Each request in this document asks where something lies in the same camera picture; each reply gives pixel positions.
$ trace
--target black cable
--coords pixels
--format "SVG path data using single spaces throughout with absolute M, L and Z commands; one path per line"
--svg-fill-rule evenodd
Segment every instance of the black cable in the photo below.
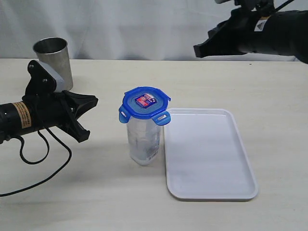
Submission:
M 35 161 L 35 162 L 28 161 L 25 158 L 24 154 L 23 154 L 23 149 L 24 149 L 24 145 L 25 145 L 24 138 L 22 138 L 21 136 L 15 136 L 15 135 L 11 136 L 11 138 L 18 139 L 20 141 L 21 146 L 20 146 L 20 150 L 19 150 L 19 155 L 20 155 L 20 158 L 22 159 L 22 161 L 24 161 L 26 164 L 37 165 L 37 164 L 43 162 L 46 159 L 46 157 L 48 156 L 48 154 L 49 154 L 50 146 L 49 146 L 49 143 L 48 143 L 47 139 L 45 138 L 45 136 L 40 131 L 38 131 L 38 135 L 45 141 L 46 146 L 47 146 L 47 153 L 46 153 L 46 155 L 42 159 L 40 159 L 38 161 Z
M 36 184 L 33 184 L 31 186 L 28 186 L 28 187 L 25 187 L 23 189 L 19 189 L 19 190 L 16 190 L 16 191 L 13 191 L 13 192 L 8 192 L 8 193 L 4 193 L 4 194 L 0 194 L 0 197 L 4 197 L 4 196 L 11 196 L 11 195 L 14 195 L 14 194 L 17 194 L 17 193 L 21 193 L 21 192 L 24 192 L 26 190 L 29 190 L 29 189 L 33 189 L 34 187 L 37 187 L 47 181 L 49 181 L 51 178 L 53 178 L 55 175 L 57 175 L 58 172 L 60 172 L 67 164 L 68 162 L 71 160 L 72 158 L 72 150 L 65 144 L 63 143 L 52 131 L 50 131 L 50 129 L 48 127 L 46 127 L 43 123 L 43 121 L 40 119 L 39 115 L 38 115 L 38 112 L 37 112 L 37 107 L 36 107 L 36 104 L 34 106 L 34 111 L 36 113 L 36 116 L 38 118 L 38 121 L 43 125 L 43 127 L 49 132 L 49 134 L 56 140 L 58 141 L 59 144 L 61 144 L 67 151 L 68 151 L 68 159 L 67 161 L 61 166 L 58 168 L 58 170 L 56 170 L 54 173 L 52 173 L 49 177 L 47 177 L 46 179 L 36 183 Z
M 275 9 L 275 12 L 281 10 L 283 7 L 289 5 L 289 4 L 290 4 L 291 2 L 293 2 L 293 1 L 295 1 L 295 0 L 288 0 L 288 1 L 284 2 L 283 4 L 281 4 L 279 7 L 277 7 L 277 8 Z

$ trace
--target blue plastic lid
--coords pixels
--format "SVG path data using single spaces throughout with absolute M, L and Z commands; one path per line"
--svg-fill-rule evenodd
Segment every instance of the blue plastic lid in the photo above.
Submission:
M 119 108 L 119 120 L 127 123 L 130 117 L 152 119 L 157 125 L 163 126 L 171 121 L 166 111 L 171 98 L 160 89 L 138 87 L 125 93 L 123 104 Z

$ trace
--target white curtain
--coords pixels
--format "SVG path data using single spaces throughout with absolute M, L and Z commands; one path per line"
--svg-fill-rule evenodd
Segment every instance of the white curtain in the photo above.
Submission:
M 276 6 L 285 0 L 276 0 Z M 193 45 L 229 18 L 233 0 L 0 0 L 0 58 L 34 58 L 46 37 L 68 41 L 71 58 L 200 60 Z M 296 0 L 286 10 L 308 10 Z M 202 60 L 284 60 L 261 54 Z

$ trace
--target white tray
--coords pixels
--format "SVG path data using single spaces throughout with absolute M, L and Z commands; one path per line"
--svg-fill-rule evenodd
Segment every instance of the white tray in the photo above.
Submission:
M 258 193 L 233 115 L 171 108 L 165 126 L 167 186 L 183 200 L 250 200 Z

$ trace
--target white table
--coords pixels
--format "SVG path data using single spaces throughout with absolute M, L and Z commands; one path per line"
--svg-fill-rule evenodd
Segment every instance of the white table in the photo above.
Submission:
M 0 60 L 0 103 L 20 101 L 29 60 Z M 91 130 L 71 163 L 30 191 L 0 198 L 0 230 L 303 231 L 308 229 L 308 66 L 294 62 L 152 62 L 72 60 L 73 92 L 93 94 L 98 106 L 79 121 Z M 140 167 L 128 156 L 126 126 L 118 121 L 125 91 L 155 86 L 170 107 L 224 108 L 237 121 L 260 186 L 250 202 L 180 202 L 167 190 L 163 147 Z M 24 136 L 25 155 L 45 153 L 36 133 Z M 40 165 L 19 159 L 19 142 L 0 145 L 1 193 L 50 175 L 67 158 L 51 137 Z

